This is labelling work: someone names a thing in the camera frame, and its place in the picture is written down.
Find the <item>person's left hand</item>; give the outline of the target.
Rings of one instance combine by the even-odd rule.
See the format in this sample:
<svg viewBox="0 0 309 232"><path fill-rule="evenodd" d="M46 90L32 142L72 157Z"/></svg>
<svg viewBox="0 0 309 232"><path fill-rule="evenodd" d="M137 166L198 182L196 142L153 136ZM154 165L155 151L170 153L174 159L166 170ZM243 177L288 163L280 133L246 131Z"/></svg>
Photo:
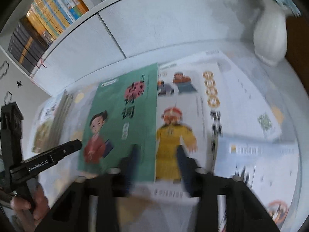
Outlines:
<svg viewBox="0 0 309 232"><path fill-rule="evenodd" d="M10 201L10 206L14 210L23 231L34 231L50 211L48 199L40 183L37 183L34 198L35 208L32 213L30 212L31 204L20 196L14 196Z"/></svg>

